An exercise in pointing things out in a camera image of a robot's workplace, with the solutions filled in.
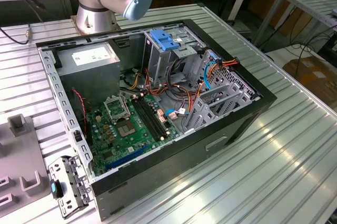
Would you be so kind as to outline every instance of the white sticker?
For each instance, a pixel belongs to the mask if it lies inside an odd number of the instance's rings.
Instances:
[[[311,62],[303,61],[302,63],[307,67],[314,67],[314,64],[312,64]]]
[[[180,109],[178,110],[178,113],[180,113],[180,114],[185,114],[185,111],[186,111],[185,108],[180,108]]]
[[[321,71],[313,72],[318,78],[326,78],[326,76]]]
[[[128,149],[128,151],[129,151],[130,153],[132,153],[133,151],[135,151],[135,150],[133,149],[133,147],[128,147],[127,149]]]
[[[72,55],[77,66],[97,62],[100,60],[105,60],[111,58],[107,49],[105,47],[98,47],[86,51],[76,52]]]

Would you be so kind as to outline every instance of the expansion slot bracket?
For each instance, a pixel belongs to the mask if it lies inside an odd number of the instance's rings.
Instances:
[[[53,197],[57,199],[63,219],[83,210],[93,200],[91,186],[79,157],[60,157],[48,166]]]

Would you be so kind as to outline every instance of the motherboard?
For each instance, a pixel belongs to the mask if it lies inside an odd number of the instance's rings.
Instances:
[[[95,174],[99,176],[177,138],[178,130],[160,114],[150,94],[128,100],[115,97],[90,111]]]

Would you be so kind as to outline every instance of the cardboard box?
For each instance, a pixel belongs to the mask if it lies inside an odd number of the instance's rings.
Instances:
[[[283,69],[294,76],[298,60],[292,60]],[[315,56],[302,58],[296,79],[331,108],[337,107],[337,74]]]

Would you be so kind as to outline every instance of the blue pcie slot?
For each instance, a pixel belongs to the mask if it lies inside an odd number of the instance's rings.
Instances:
[[[148,146],[148,145],[142,147],[141,149],[138,149],[137,151],[135,151],[135,152],[133,152],[133,153],[131,153],[131,154],[128,154],[127,156],[125,156],[125,157],[123,157],[123,158],[120,158],[120,159],[117,160],[117,161],[114,161],[114,162],[112,162],[112,163],[106,165],[105,168],[106,168],[107,170],[112,169],[112,168],[116,168],[117,166],[123,164],[124,162],[128,162],[128,161],[130,161],[130,160],[132,160],[132,159],[134,159],[134,158],[140,156],[140,155],[144,152],[144,149],[147,148],[147,146]]]

